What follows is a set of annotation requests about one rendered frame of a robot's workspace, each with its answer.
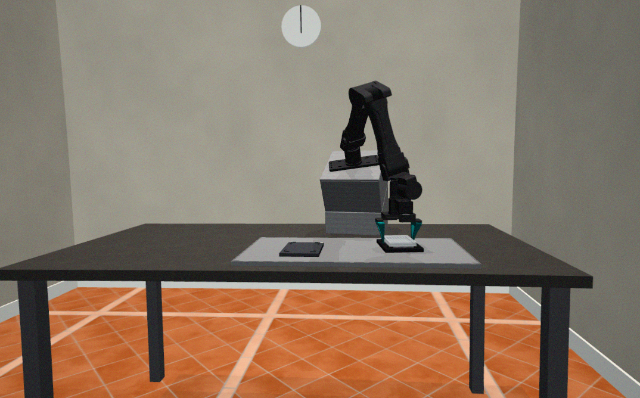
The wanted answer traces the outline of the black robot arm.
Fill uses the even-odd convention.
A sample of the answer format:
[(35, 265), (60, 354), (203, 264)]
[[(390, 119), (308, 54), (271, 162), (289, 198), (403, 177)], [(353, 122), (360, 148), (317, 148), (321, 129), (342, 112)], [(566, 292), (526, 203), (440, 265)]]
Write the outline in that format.
[[(383, 180), (390, 181), (390, 197), (397, 197), (389, 198), (389, 215), (397, 215), (399, 220), (410, 220), (414, 214), (414, 202), (411, 200), (420, 197), (422, 186), (415, 175), (409, 174), (408, 159), (401, 153), (394, 137), (386, 100), (390, 96), (390, 88), (378, 81), (348, 90), (353, 107), (341, 137), (340, 148), (345, 151), (345, 159), (329, 161), (329, 172), (379, 165)], [(378, 155), (361, 157), (359, 147), (366, 140), (367, 116), (372, 122)]]

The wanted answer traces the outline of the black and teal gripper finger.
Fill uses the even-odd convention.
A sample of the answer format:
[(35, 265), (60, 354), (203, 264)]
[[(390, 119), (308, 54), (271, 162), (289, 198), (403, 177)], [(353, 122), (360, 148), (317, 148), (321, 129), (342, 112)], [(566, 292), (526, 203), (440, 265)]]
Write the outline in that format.
[(378, 227), (378, 231), (380, 232), (381, 235), (381, 240), (384, 243), (384, 229), (385, 229), (385, 223), (384, 222), (377, 222), (375, 221)]
[[(422, 225), (422, 222), (420, 223), (416, 223), (416, 222), (411, 222), (411, 238), (415, 240), (416, 234), (418, 232), (418, 230), (420, 229), (420, 225)], [(414, 235), (414, 236), (412, 236)]]

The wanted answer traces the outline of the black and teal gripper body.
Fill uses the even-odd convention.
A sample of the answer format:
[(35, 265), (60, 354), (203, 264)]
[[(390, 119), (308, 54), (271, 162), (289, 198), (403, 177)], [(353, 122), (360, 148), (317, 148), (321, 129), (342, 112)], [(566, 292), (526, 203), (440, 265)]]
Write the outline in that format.
[[(381, 212), (381, 217), (376, 217), (377, 222), (383, 222), (384, 220), (398, 220), (397, 215), (389, 215), (388, 212)], [(411, 215), (410, 220), (399, 220), (399, 222), (416, 222), (420, 223), (422, 220), (416, 219), (415, 213)]]

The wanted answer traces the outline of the white well plate lid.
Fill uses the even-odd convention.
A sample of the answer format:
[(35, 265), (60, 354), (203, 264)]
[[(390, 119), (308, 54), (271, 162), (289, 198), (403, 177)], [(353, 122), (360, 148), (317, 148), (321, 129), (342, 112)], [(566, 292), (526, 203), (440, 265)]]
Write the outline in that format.
[(417, 242), (408, 235), (385, 235), (384, 240), (389, 245), (416, 245)]

